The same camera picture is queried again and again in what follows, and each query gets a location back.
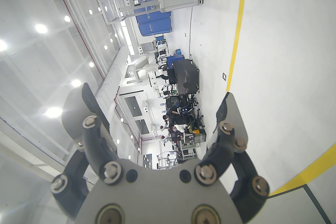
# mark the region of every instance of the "yellow floor line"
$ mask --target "yellow floor line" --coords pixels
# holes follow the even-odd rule
[[[274,191],[270,196],[307,184],[336,164],[336,143],[306,169],[288,183]]]
[[[229,75],[228,75],[227,91],[230,90],[230,86],[231,86],[233,67],[234,67],[234,62],[235,62],[235,56],[237,54],[238,41],[239,41],[239,35],[240,35],[240,27],[242,25],[241,22],[242,22],[242,19],[243,19],[244,3],[245,3],[245,0],[240,0],[239,1],[238,19],[237,19],[237,26],[236,26],[236,29],[235,29],[234,44],[233,44],[233,51],[232,51],[231,64],[230,64],[230,71],[229,71]]]

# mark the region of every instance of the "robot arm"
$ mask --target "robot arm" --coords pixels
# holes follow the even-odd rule
[[[157,171],[118,158],[104,116],[87,88],[84,84],[73,89],[66,100],[62,120],[78,150],[51,185],[60,207],[75,223],[168,224],[169,213],[162,217],[159,208],[173,200],[180,202],[174,211],[178,223],[242,224],[262,208],[269,186],[245,152],[247,134],[231,93],[217,112],[217,127],[204,158]],[[72,117],[67,115],[69,106],[76,110]],[[230,163],[238,181],[229,195],[218,179]],[[88,164],[99,177],[90,192],[82,178]],[[148,207],[151,214],[143,213]]]

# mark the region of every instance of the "bolt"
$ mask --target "bolt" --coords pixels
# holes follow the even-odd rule
[[[117,168],[114,165],[108,165],[105,169],[104,175],[106,178],[113,179],[117,175]]]
[[[220,222],[217,212],[207,205],[196,208],[192,215],[193,224],[220,224]]]
[[[267,196],[269,194],[269,185],[263,177],[254,177],[252,180],[252,185],[255,192],[257,192],[259,195]]]
[[[242,138],[237,138],[237,139],[235,140],[235,144],[236,144],[238,147],[243,147],[243,146],[245,146],[245,140],[242,139]]]
[[[116,209],[107,209],[99,217],[98,224],[121,224],[121,214]]]
[[[84,120],[84,124],[85,126],[90,127],[94,123],[94,121],[95,121],[94,117],[89,116],[88,118]]]
[[[223,128],[224,128],[224,130],[226,130],[228,132],[233,130],[233,126],[229,123],[224,123]]]
[[[216,170],[211,164],[202,167],[197,165],[194,173],[196,180],[204,186],[212,185],[217,180]]]
[[[62,174],[51,184],[51,191],[54,194],[62,192],[67,186],[67,177]]]
[[[211,179],[213,176],[213,172],[209,166],[203,165],[201,167],[201,175],[204,179]]]
[[[219,126],[223,133],[231,135],[233,126],[230,123],[225,123],[224,121],[222,121]]]
[[[61,178],[57,178],[52,184],[51,184],[51,187],[58,191],[61,189],[62,186],[64,186],[64,180],[62,180]]]

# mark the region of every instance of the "metal mounting plate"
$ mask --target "metal mounting plate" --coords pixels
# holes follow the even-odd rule
[[[124,173],[135,169],[138,172],[137,180],[129,183],[123,177],[120,183],[113,186],[99,180],[87,196],[75,223],[95,223],[102,207],[117,204],[124,212],[125,224],[187,224],[191,223],[195,208],[206,204],[217,211],[222,224],[242,224],[234,203],[220,181],[205,187],[195,180],[193,172],[199,159],[191,159],[169,170],[148,170],[125,159],[118,162]],[[188,170],[192,175],[187,184],[180,180],[182,170]]]

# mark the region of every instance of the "epoxy floor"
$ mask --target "epoxy floor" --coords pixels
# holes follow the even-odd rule
[[[190,53],[200,69],[207,140],[225,96],[238,7],[239,0],[204,0],[173,11],[166,35],[169,49]],[[271,191],[336,141],[335,20],[336,0],[245,0],[230,91],[249,135],[247,152]],[[228,191],[235,179],[233,169],[221,178]]]

